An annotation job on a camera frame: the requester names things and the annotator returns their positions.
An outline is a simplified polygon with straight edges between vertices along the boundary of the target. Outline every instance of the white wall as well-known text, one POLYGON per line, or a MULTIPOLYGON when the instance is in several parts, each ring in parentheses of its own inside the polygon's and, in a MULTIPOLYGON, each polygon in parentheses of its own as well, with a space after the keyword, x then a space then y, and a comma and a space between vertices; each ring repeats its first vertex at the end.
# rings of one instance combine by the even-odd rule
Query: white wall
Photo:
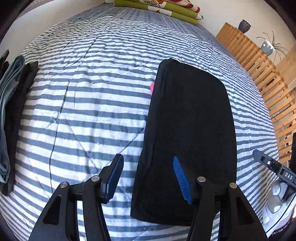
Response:
MULTIPOLYGON (((256 37, 266 32, 276 42, 290 50, 296 40, 281 17, 264 0, 190 0, 201 8, 205 19, 200 21, 214 36, 225 22, 238 27, 242 19, 252 26, 246 35, 259 47, 263 39, 256 37)), ((18 18, 10 27, 2 43, 0 54, 10 50, 8 60, 17 56, 35 37, 51 26, 91 7, 100 5, 104 0, 54 0, 41 5, 18 18)))
MULTIPOLYGON (((209 30, 214 36, 220 31, 225 22, 238 28, 242 19, 246 20, 251 28, 245 33, 254 43, 261 47, 265 32, 272 38, 272 30, 276 36, 276 43, 281 43, 283 47, 290 50, 296 40, 290 30, 264 0, 190 0, 194 5, 200 7, 200 13, 204 19, 200 24, 209 30)), ((269 58, 274 60, 274 53, 269 58)), ((279 62, 279 57, 275 59, 275 64, 279 62)))
POLYGON ((18 18, 0 43, 0 55, 9 49, 12 61, 39 34, 75 14, 102 4, 104 0, 54 0, 18 18))
POLYGON ((22 11, 20 13, 18 18, 20 18, 21 16, 23 16, 27 12, 33 10, 34 8, 37 8, 37 7, 41 6, 42 4, 45 4, 45 3, 51 2, 51 1, 54 1, 54 0, 34 0, 28 7, 26 7, 26 9, 24 11, 22 11))

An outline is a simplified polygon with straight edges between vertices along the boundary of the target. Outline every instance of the metal screw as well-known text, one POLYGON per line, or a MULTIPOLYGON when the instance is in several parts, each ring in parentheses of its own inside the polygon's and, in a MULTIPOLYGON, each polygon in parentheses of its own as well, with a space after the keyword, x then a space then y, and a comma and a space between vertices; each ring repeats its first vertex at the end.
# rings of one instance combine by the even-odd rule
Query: metal screw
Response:
POLYGON ((205 178, 204 178, 204 177, 198 177, 197 180, 198 180, 200 183, 204 183, 204 182, 205 182, 205 178))
POLYGON ((237 188, 236 183, 230 183, 229 186, 230 186, 231 188, 233 188, 233 189, 237 188))
POLYGON ((93 177, 91 178, 91 180, 92 180, 93 182, 97 182, 98 180, 100 180, 100 177, 99 177, 99 176, 93 176, 93 177))
POLYGON ((67 182, 62 182, 59 186, 61 188, 65 188, 66 186, 68 186, 68 183, 67 182))

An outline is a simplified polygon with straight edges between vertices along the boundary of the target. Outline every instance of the folded clothes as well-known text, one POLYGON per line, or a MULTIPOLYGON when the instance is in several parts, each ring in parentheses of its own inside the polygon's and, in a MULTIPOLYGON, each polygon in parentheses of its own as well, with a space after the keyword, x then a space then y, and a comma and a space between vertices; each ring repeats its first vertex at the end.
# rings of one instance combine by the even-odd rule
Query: folded clothes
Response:
POLYGON ((198 20, 196 20, 194 18, 190 18, 188 16, 185 16, 185 15, 182 15, 182 14, 179 14, 176 12, 172 12, 172 11, 169 11, 166 9, 150 6, 150 5, 139 3, 139 2, 132 2, 132 1, 127 1, 127 0, 115 0, 113 5, 116 7, 133 7, 133 8, 149 10, 152 12, 158 12, 158 13, 162 13, 164 15, 171 16, 173 18, 183 20, 185 22, 188 22, 188 23, 191 23, 194 25, 198 25, 198 20))
POLYGON ((127 0, 127 1, 140 2, 143 4, 148 4, 151 6, 160 7, 160 8, 172 11, 172 12, 182 14, 187 17, 195 18, 197 20, 203 19, 203 16, 197 12, 193 12, 193 11, 186 9, 184 7, 181 7, 179 5, 176 5, 176 4, 173 4, 170 2, 165 2, 162 0, 127 0))
POLYGON ((223 83, 201 69, 166 59, 158 67, 151 96, 133 187, 133 218, 191 225, 195 207, 183 198, 173 170, 175 156, 195 179, 236 181, 236 135, 223 83))
POLYGON ((24 66, 24 57, 21 55, 17 56, 0 80, 0 183, 6 183, 10 173, 10 163, 4 132, 5 105, 19 83, 24 66))
POLYGON ((189 0, 165 0, 166 2, 174 3, 184 8, 188 8, 194 12, 200 12, 200 8, 193 5, 189 0))
POLYGON ((20 128, 20 120, 27 99, 27 94, 33 84, 37 71, 37 61, 26 64, 20 77, 19 84, 5 107, 4 130, 11 168, 8 181, 6 183, 0 183, 0 192, 2 192, 5 196, 12 191, 13 184, 15 182, 15 152, 17 147, 18 131, 20 128))

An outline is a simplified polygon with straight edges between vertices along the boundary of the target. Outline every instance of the wooden slats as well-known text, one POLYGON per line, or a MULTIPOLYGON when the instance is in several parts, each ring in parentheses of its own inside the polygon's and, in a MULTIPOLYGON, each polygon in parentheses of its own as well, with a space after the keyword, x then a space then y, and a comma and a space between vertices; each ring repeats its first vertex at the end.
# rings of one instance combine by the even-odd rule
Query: wooden slats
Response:
POLYGON ((275 127, 274 127, 274 130, 277 131, 278 129, 286 126, 287 124, 291 123, 293 120, 296 119, 296 114, 290 116, 290 117, 287 117, 286 119, 284 119, 283 121, 281 121, 280 123, 278 123, 275 127))
POLYGON ((296 130, 295 98, 266 54, 237 28, 225 23, 217 39, 249 73, 269 110, 277 138, 280 162, 291 157, 292 134, 296 130))
POLYGON ((277 85, 279 85, 279 83, 282 82, 282 80, 280 78, 276 78, 274 79, 269 85, 265 86, 264 88, 262 88, 262 90, 260 91, 260 94, 264 97, 265 94, 272 90, 272 88, 276 87, 277 85))
POLYGON ((287 161, 290 161, 291 155, 292 155, 292 153, 290 152, 290 153, 287 153, 286 155, 280 156, 279 157, 279 162, 280 163, 285 163, 287 161))
POLYGON ((271 122, 272 123, 275 123, 275 122, 279 121, 280 119, 284 118, 285 116, 287 116, 289 113, 291 113, 294 110, 296 110, 296 104, 292 104, 290 107, 288 107, 287 109, 285 109, 282 113, 280 113, 277 116, 273 117, 271 119, 271 122))
POLYGON ((279 155, 286 154, 288 151, 291 151, 291 149, 292 149, 292 145, 287 146, 287 147, 285 147, 285 148, 279 150, 279 155))
POLYGON ((255 85, 257 85, 258 89, 263 88, 276 77, 277 73, 272 72, 272 70, 272 66, 269 66, 259 77, 255 79, 255 85))
POLYGON ((281 109, 283 109, 286 105, 291 104, 293 102, 293 98, 292 97, 288 97, 286 100, 282 101, 281 103, 279 103, 274 109, 272 109, 269 112, 270 116, 273 116, 274 114, 276 114, 277 112, 279 112, 281 109))
POLYGON ((288 127, 287 129, 285 129, 284 131, 281 131, 280 133, 276 134, 276 138, 281 138, 283 137, 284 135, 287 135, 288 133, 292 132, 293 130, 296 129, 296 124, 288 127))
POLYGON ((285 83, 281 83, 278 87, 276 87, 272 92, 266 95, 263 100, 264 102, 269 101, 272 97, 276 96, 280 91, 285 88, 285 83))
POLYGON ((290 135, 289 137, 287 137, 286 139, 280 141, 277 143, 278 146, 283 146, 286 145, 287 143, 289 143, 290 141, 293 140, 293 135, 290 135))
POLYGON ((274 99, 272 99, 271 101, 269 101, 268 103, 266 103, 266 107, 267 108, 271 108, 276 103, 278 103, 279 101, 281 101, 284 97, 286 97, 286 95, 289 94, 289 92, 291 92, 291 90, 290 89, 286 89, 283 92, 279 93, 274 99))

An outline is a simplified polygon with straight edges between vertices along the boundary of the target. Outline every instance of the folded green fabric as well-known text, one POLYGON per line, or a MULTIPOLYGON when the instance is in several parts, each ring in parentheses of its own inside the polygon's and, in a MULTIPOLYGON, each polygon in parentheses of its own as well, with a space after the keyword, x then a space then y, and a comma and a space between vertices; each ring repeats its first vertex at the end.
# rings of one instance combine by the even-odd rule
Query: folded green fabric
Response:
POLYGON ((187 17, 195 18, 197 20, 203 19, 203 16, 197 12, 194 12, 192 10, 189 10, 187 8, 184 8, 182 6, 178 6, 176 4, 170 3, 170 2, 165 2, 162 0, 127 0, 127 1, 132 1, 132 2, 139 2, 155 7, 160 7, 166 10, 170 10, 172 12, 176 12, 182 15, 185 15, 187 17))
POLYGON ((139 3, 139 2, 131 2, 131 1, 127 1, 127 0, 115 0, 113 5, 116 7, 133 7, 133 8, 139 8, 139 9, 149 10, 149 11, 153 11, 153 12, 158 12, 158 13, 162 13, 162 14, 171 16, 173 18, 183 20, 185 22, 188 22, 188 23, 191 23, 194 25, 198 25, 198 20, 196 20, 195 18, 191 18, 191 17, 185 16, 185 15, 182 15, 182 14, 170 11, 170 10, 150 6, 150 5, 139 3))
POLYGON ((2 79, 0 80, 0 182, 6 183, 10 173, 10 163, 7 153, 6 137, 4 131, 5 106, 14 93, 25 66, 25 59, 22 55, 17 56, 9 65, 2 79))

